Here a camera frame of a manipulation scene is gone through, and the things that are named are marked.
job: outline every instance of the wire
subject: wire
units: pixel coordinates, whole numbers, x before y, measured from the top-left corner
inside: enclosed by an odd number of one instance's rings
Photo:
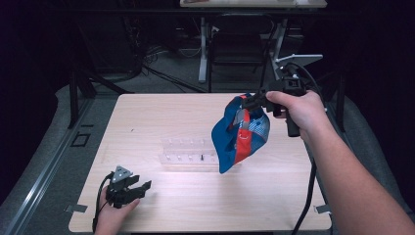
[[[306,68],[304,68],[303,66],[301,66],[297,63],[294,63],[294,62],[288,62],[286,64],[286,67],[288,67],[288,66],[294,66],[294,67],[300,69],[303,73],[305,73],[307,78],[310,79],[311,82],[313,83],[313,86],[315,87],[315,90],[316,90],[317,94],[320,96],[321,102],[323,103],[323,106],[326,109],[326,105],[325,105],[325,102],[324,102],[324,99],[323,99],[323,95],[321,93],[321,89],[317,85],[317,82],[315,81],[314,77],[308,72],[308,70]],[[316,165],[314,160],[311,160],[311,171],[310,171],[310,177],[309,177],[309,180],[308,180],[308,190],[307,190],[307,198],[305,200],[305,206],[302,210],[302,213],[299,217],[299,220],[297,221],[296,226],[294,227],[292,235],[297,234],[297,232],[299,231],[300,226],[302,224],[302,221],[304,220],[304,218],[307,215],[307,212],[310,208],[316,172],[317,172],[317,165]]]
[[[108,203],[108,201],[106,201],[103,206],[100,208],[100,199],[101,199],[101,193],[105,184],[105,181],[107,181],[107,179],[111,179],[113,178],[114,173],[111,172],[110,174],[108,174],[103,182],[100,185],[100,188],[98,189],[98,195],[97,195],[97,202],[95,204],[95,217],[92,220],[92,231],[95,233],[95,229],[97,228],[97,224],[98,224],[98,216],[100,215],[101,210],[103,209],[103,207]]]
[[[308,71],[306,68],[304,68],[303,66],[301,66],[301,65],[299,65],[299,64],[297,64],[297,63],[294,63],[294,62],[288,62],[288,63],[286,64],[286,66],[295,66],[295,67],[297,67],[298,69],[300,69],[303,73],[305,73],[305,75],[307,76],[307,78],[309,78],[309,79],[311,80],[311,82],[313,83],[313,85],[314,85],[314,87],[315,87],[315,89],[316,89],[316,92],[317,92],[317,94],[320,96],[321,102],[323,103],[324,108],[326,109],[326,105],[325,105],[325,102],[324,102],[324,99],[323,99],[323,95],[322,95],[322,93],[321,93],[321,89],[320,89],[320,87],[317,85],[317,82],[315,81],[315,79],[314,79],[314,77],[311,75],[311,73],[309,73],[309,71]]]
[[[302,221],[304,220],[304,218],[307,215],[307,212],[310,208],[312,193],[313,193],[313,189],[314,189],[314,181],[315,181],[316,171],[317,171],[317,165],[315,164],[315,161],[312,161],[311,162],[310,178],[309,178],[309,181],[308,181],[307,199],[305,200],[305,206],[304,206],[304,209],[302,210],[302,213],[299,217],[299,220],[297,221],[297,224],[294,227],[293,232],[291,233],[292,235],[297,234],[297,232],[299,231],[300,226],[302,224]]]
[[[205,89],[203,89],[201,87],[194,86],[191,83],[188,83],[188,82],[186,82],[184,80],[181,80],[181,79],[179,79],[177,77],[174,77],[172,75],[168,75],[168,74],[165,74],[163,72],[154,70],[154,69],[152,69],[152,68],[150,68],[150,67],[148,67],[146,65],[143,65],[143,68],[146,69],[148,72],[150,72],[150,73],[152,73],[152,74],[160,77],[161,79],[164,79],[164,80],[167,80],[167,81],[173,83],[176,87],[178,87],[183,92],[185,92],[185,91],[181,87],[179,87],[179,86],[186,87],[188,89],[194,90],[194,91],[199,92],[199,93],[207,93],[205,91]]]

